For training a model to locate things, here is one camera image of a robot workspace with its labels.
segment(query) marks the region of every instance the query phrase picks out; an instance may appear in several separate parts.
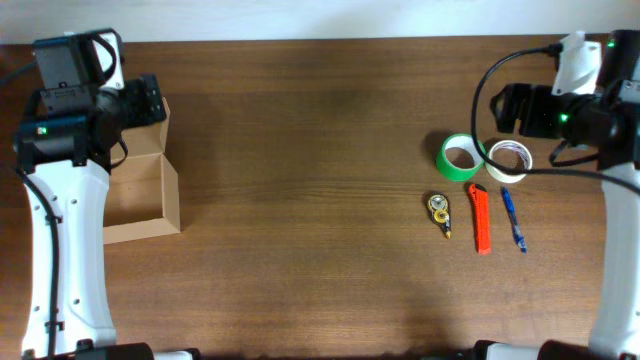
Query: white wall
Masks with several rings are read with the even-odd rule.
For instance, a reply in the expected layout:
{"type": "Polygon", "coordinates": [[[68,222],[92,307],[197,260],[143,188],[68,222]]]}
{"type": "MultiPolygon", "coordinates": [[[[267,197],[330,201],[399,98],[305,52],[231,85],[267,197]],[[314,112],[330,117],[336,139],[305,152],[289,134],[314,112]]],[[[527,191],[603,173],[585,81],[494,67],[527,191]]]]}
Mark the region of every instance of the white wall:
{"type": "Polygon", "coordinates": [[[127,42],[640,28],[640,0],[0,0],[0,43],[102,27],[127,42]]]}

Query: box flap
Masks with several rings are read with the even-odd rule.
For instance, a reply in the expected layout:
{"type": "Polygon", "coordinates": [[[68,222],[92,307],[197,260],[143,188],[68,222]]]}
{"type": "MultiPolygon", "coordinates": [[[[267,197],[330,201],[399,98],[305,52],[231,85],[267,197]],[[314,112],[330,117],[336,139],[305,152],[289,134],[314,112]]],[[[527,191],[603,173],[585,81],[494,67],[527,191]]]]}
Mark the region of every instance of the box flap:
{"type": "Polygon", "coordinates": [[[111,184],[127,183],[152,178],[160,178],[162,170],[160,158],[162,154],[151,154],[130,157],[111,171],[111,184]]]}
{"type": "Polygon", "coordinates": [[[164,155],[162,162],[162,215],[180,230],[180,194],[178,187],[178,173],[173,169],[164,155]]]}
{"type": "MultiPolygon", "coordinates": [[[[162,102],[167,112],[165,121],[150,126],[127,129],[122,132],[124,142],[129,149],[129,157],[164,153],[171,112],[169,111],[167,99],[162,98],[162,102]]],[[[111,149],[111,162],[116,162],[123,157],[124,151],[122,151],[120,145],[116,144],[111,149]]]]}
{"type": "Polygon", "coordinates": [[[180,229],[177,229],[165,218],[139,221],[104,228],[104,243],[113,244],[122,241],[177,234],[179,232],[180,229]]]}

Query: wire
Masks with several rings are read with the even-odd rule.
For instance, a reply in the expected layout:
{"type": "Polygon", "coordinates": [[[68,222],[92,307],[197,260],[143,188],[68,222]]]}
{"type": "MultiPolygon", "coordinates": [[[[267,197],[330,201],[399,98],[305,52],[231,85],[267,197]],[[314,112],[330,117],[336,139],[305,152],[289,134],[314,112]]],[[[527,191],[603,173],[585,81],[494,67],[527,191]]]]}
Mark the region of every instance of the wire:
{"type": "Polygon", "coordinates": [[[602,103],[602,106],[603,106],[605,109],[608,109],[611,105],[613,105],[613,104],[611,104],[611,102],[610,102],[610,101],[611,101],[611,95],[613,95],[613,91],[614,91],[615,89],[618,89],[618,86],[617,86],[617,85],[618,85],[618,84],[620,84],[620,83],[621,83],[621,82],[623,82],[623,81],[624,81],[624,78],[617,78],[617,79],[613,80],[613,81],[611,82],[611,84],[610,84],[609,86],[607,86],[607,87],[604,89],[604,91],[602,92],[602,100],[601,100],[601,103],[602,103]]]}
{"type": "Polygon", "coordinates": [[[567,140],[562,140],[560,142],[560,144],[553,150],[551,155],[549,155],[549,163],[551,163],[551,166],[553,166],[553,167],[566,167],[566,166],[574,166],[574,165],[579,165],[579,164],[585,164],[585,163],[588,163],[588,162],[591,162],[591,161],[598,160],[598,157],[600,156],[600,154],[592,154],[592,155],[587,155],[587,156],[584,156],[584,157],[581,157],[581,158],[577,158],[577,159],[571,159],[571,160],[566,160],[566,161],[556,161],[556,158],[567,147],[567,145],[569,145],[569,142],[567,140]]]}
{"type": "Polygon", "coordinates": [[[120,144],[120,147],[122,147],[122,151],[124,152],[124,157],[118,160],[118,162],[111,164],[112,170],[122,165],[122,163],[125,160],[127,160],[127,156],[129,156],[129,148],[127,147],[127,143],[124,142],[124,138],[122,137],[122,135],[120,135],[120,139],[118,139],[118,144],[120,144]]]}
{"type": "Polygon", "coordinates": [[[47,351],[47,359],[53,360],[56,352],[56,331],[58,330],[58,320],[56,315],[58,312],[58,273],[60,272],[60,247],[58,239],[58,218],[55,216],[51,204],[47,198],[38,189],[36,184],[27,177],[27,175],[15,169],[16,174],[22,180],[24,185],[31,190],[33,195],[40,201],[46,215],[46,220],[51,228],[51,293],[49,295],[49,348],[47,351]]]}
{"type": "Polygon", "coordinates": [[[113,49],[113,46],[111,46],[111,44],[109,44],[100,35],[96,34],[96,35],[92,36],[91,39],[93,41],[97,42],[98,44],[100,44],[105,50],[107,50],[107,52],[111,56],[111,65],[109,65],[107,70],[104,70],[104,72],[103,72],[104,80],[105,81],[109,81],[109,79],[111,79],[113,74],[116,72],[116,64],[118,63],[118,59],[116,58],[116,51],[113,49]]]}
{"type": "Polygon", "coordinates": [[[501,165],[491,159],[489,159],[489,157],[484,153],[484,151],[482,151],[482,149],[480,148],[480,143],[478,142],[478,134],[476,131],[476,113],[478,112],[478,102],[480,99],[480,93],[482,92],[482,87],[484,86],[484,84],[487,82],[487,80],[489,79],[489,76],[491,76],[491,74],[493,74],[493,72],[495,72],[498,68],[500,68],[500,66],[502,66],[504,63],[513,60],[515,58],[518,58],[520,56],[524,56],[524,55],[530,55],[530,54],[549,54],[549,55],[557,55],[559,50],[561,50],[561,45],[559,44],[553,44],[547,47],[543,47],[543,48],[535,48],[535,49],[529,49],[529,50],[522,50],[522,51],[517,51],[513,54],[507,55],[504,58],[500,59],[498,62],[496,62],[491,68],[489,68],[489,70],[487,70],[487,72],[484,74],[484,76],[482,77],[482,79],[480,80],[480,83],[478,83],[478,87],[476,88],[476,92],[473,96],[473,104],[471,106],[471,138],[473,139],[473,145],[476,148],[476,151],[478,152],[478,154],[480,154],[480,157],[482,157],[482,159],[489,165],[495,167],[496,169],[508,174],[508,175],[520,175],[520,174],[530,174],[530,175],[563,175],[563,176],[578,176],[578,177],[584,177],[584,178],[589,178],[589,179],[596,179],[596,180],[602,180],[602,181],[608,181],[611,182],[613,184],[616,185],[620,185],[630,191],[633,191],[634,193],[640,195],[640,188],[638,188],[637,186],[635,186],[634,184],[624,181],[622,179],[618,179],[616,177],[613,176],[609,176],[609,175],[605,175],[605,174],[601,174],[598,172],[593,172],[593,171],[582,171],[582,170],[572,170],[572,169],[517,169],[517,168],[509,168],[506,167],[504,165],[501,165]]]}
{"type": "Polygon", "coordinates": [[[6,86],[8,85],[10,82],[12,82],[13,80],[15,80],[18,76],[35,69],[37,63],[31,62],[28,63],[27,65],[21,67],[20,69],[6,75],[5,77],[3,77],[2,79],[0,79],[0,87],[6,86]]]}

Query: tape roll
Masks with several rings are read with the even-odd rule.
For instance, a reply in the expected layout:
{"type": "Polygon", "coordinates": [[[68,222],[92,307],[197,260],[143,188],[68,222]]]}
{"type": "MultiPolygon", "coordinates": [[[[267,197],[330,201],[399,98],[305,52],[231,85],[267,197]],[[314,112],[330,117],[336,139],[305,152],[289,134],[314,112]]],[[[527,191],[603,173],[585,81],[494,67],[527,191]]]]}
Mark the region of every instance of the tape roll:
{"type": "MultiPolygon", "coordinates": [[[[531,157],[531,153],[529,152],[529,149],[527,149],[524,145],[520,144],[519,142],[513,141],[513,140],[502,140],[496,143],[495,145],[493,145],[491,147],[491,150],[489,150],[489,154],[488,154],[489,159],[493,160],[493,154],[496,151],[502,150],[502,149],[511,150],[516,154],[518,154],[522,159],[522,162],[524,163],[525,169],[529,170],[533,167],[533,157],[531,157]]],[[[489,172],[489,174],[491,174],[491,176],[493,176],[494,179],[507,184],[518,182],[526,176],[526,174],[507,175],[489,164],[487,164],[487,171],[489,172]]]]}
{"type": "MultiPolygon", "coordinates": [[[[480,148],[484,152],[484,146],[480,144],[480,148]]],[[[473,145],[473,139],[469,134],[455,134],[449,136],[447,140],[442,144],[442,149],[438,153],[438,157],[436,158],[436,166],[438,170],[444,177],[451,181],[467,181],[471,179],[473,175],[478,172],[478,169],[482,166],[484,161],[478,152],[476,151],[475,146],[473,145]],[[446,151],[451,148],[460,148],[466,152],[468,152],[471,157],[473,157],[473,167],[471,168],[461,168],[453,165],[449,159],[447,159],[446,151]]]]}

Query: green tape roll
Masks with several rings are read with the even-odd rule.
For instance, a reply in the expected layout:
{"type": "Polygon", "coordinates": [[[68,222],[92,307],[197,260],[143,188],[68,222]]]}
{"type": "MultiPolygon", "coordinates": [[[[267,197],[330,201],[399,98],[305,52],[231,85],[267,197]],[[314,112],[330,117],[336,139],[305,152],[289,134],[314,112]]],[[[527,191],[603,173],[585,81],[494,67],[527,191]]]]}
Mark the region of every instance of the green tape roll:
{"type": "MultiPolygon", "coordinates": [[[[486,153],[482,143],[480,143],[480,148],[482,149],[482,152],[486,153]]],[[[455,134],[449,136],[449,138],[444,141],[444,144],[442,144],[442,149],[440,149],[438,157],[436,158],[436,166],[438,167],[438,170],[442,175],[444,175],[444,177],[451,181],[467,181],[471,179],[471,177],[478,172],[478,169],[480,169],[483,163],[484,160],[482,160],[482,157],[476,151],[476,148],[473,145],[473,139],[469,134],[455,134]],[[445,154],[446,150],[455,147],[461,148],[473,157],[472,168],[464,169],[457,167],[447,159],[447,155],[445,154]]]]}

